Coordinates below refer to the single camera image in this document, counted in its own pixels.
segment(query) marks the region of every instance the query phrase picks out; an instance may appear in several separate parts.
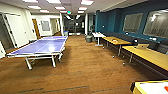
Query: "table leg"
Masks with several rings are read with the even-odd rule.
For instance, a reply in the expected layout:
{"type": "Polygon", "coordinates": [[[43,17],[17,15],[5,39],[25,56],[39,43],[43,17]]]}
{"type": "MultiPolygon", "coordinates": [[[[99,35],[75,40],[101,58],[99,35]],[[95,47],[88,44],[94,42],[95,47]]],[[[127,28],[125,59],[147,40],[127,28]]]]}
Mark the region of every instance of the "table leg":
{"type": "Polygon", "coordinates": [[[108,47],[108,41],[107,41],[107,47],[108,47]]]}
{"type": "Polygon", "coordinates": [[[52,55],[51,57],[52,57],[53,67],[56,67],[55,60],[54,60],[54,55],[52,55]]]}
{"type": "Polygon", "coordinates": [[[131,57],[130,57],[129,63],[131,63],[131,61],[132,61],[132,56],[133,56],[133,53],[131,53],[131,57]]]}
{"type": "Polygon", "coordinates": [[[30,64],[30,62],[29,62],[29,60],[28,60],[28,57],[25,57],[25,59],[26,59],[26,63],[27,63],[28,68],[29,68],[30,70],[32,70],[32,66],[31,66],[31,64],[30,64]]]}
{"type": "Polygon", "coordinates": [[[98,41],[97,41],[97,44],[99,45],[99,37],[98,37],[98,41]]]}
{"type": "Polygon", "coordinates": [[[103,46],[103,44],[100,44],[100,40],[99,40],[99,37],[98,37],[98,41],[97,41],[97,44],[95,44],[95,46],[103,46]]]}
{"type": "Polygon", "coordinates": [[[131,64],[132,58],[133,58],[133,53],[131,53],[130,60],[129,60],[129,62],[128,62],[127,64],[131,64]]]}
{"type": "Polygon", "coordinates": [[[61,57],[62,57],[62,53],[59,54],[58,60],[60,61],[61,57]]]}
{"type": "Polygon", "coordinates": [[[120,45],[120,47],[118,49],[118,56],[120,55],[120,53],[121,53],[121,45],[120,45]]]}

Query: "recessed ceiling light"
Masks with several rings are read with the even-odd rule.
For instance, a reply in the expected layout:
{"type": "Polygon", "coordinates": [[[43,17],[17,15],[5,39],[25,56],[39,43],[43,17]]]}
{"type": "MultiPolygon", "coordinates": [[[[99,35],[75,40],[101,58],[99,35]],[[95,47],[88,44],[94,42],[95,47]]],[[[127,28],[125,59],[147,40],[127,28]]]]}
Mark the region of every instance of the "recessed ceiling light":
{"type": "Polygon", "coordinates": [[[23,0],[24,2],[38,3],[37,0],[23,0]]]}
{"type": "Polygon", "coordinates": [[[67,11],[60,11],[61,13],[67,13],[67,11]]]}
{"type": "Polygon", "coordinates": [[[86,10],[87,7],[80,7],[79,10],[86,10]]]}
{"type": "Polygon", "coordinates": [[[55,7],[56,9],[58,10],[64,10],[65,8],[64,7],[55,7]]]}
{"type": "Polygon", "coordinates": [[[40,12],[49,13],[48,10],[40,10],[40,12]]]}
{"type": "Polygon", "coordinates": [[[61,2],[60,2],[60,0],[47,0],[49,3],[58,3],[58,4],[60,4],[61,2]]]}
{"type": "Polygon", "coordinates": [[[88,0],[82,0],[81,4],[82,5],[91,5],[93,1],[88,1],[88,0]]]}
{"type": "Polygon", "coordinates": [[[84,13],[84,11],[78,11],[78,13],[84,13]]]}
{"type": "Polygon", "coordinates": [[[28,6],[28,7],[33,9],[41,9],[39,6],[28,6]]]}

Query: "ceiling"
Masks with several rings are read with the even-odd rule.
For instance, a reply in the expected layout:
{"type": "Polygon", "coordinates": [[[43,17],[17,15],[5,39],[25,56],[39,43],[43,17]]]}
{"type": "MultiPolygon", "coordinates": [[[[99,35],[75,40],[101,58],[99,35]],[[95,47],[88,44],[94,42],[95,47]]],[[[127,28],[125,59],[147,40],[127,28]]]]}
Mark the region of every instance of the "ceiling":
{"type": "Polygon", "coordinates": [[[79,7],[87,7],[84,13],[95,13],[96,10],[105,12],[115,8],[124,8],[131,5],[135,5],[148,0],[94,0],[92,5],[81,5],[82,0],[60,0],[61,4],[51,4],[46,0],[38,0],[38,3],[27,3],[22,0],[0,0],[0,3],[5,3],[20,8],[28,9],[31,13],[40,13],[38,9],[30,9],[29,5],[38,5],[41,9],[48,10],[49,13],[59,13],[55,7],[63,6],[65,10],[70,10],[72,14],[78,14],[79,7]]]}

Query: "blue table surface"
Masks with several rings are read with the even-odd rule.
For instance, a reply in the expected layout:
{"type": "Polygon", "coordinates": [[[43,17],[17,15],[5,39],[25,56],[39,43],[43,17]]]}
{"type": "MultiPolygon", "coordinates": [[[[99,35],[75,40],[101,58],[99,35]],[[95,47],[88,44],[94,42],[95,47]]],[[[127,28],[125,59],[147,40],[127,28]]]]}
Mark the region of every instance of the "blue table surface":
{"type": "Polygon", "coordinates": [[[53,36],[53,37],[44,37],[45,39],[56,39],[58,40],[37,40],[34,43],[31,43],[25,47],[22,47],[14,52],[11,52],[11,55],[17,54],[38,54],[38,53],[54,53],[60,52],[64,47],[67,36],[53,36]]]}

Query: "doorway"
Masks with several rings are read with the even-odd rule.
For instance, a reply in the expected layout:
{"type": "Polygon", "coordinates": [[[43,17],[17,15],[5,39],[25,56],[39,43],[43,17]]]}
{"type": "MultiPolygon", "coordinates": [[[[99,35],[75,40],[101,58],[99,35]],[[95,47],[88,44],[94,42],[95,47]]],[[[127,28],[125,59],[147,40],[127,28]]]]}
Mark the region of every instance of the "doorway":
{"type": "Polygon", "coordinates": [[[0,41],[5,50],[14,48],[2,14],[0,14],[0,41]]]}
{"type": "Polygon", "coordinates": [[[40,33],[39,33],[39,30],[38,30],[38,26],[37,26],[37,21],[36,19],[32,19],[33,21],[33,25],[34,25],[34,29],[35,29],[35,32],[36,32],[36,36],[37,36],[37,39],[40,39],[40,33]]]}
{"type": "Polygon", "coordinates": [[[85,33],[84,15],[64,15],[64,30],[69,34],[78,35],[85,33]]]}

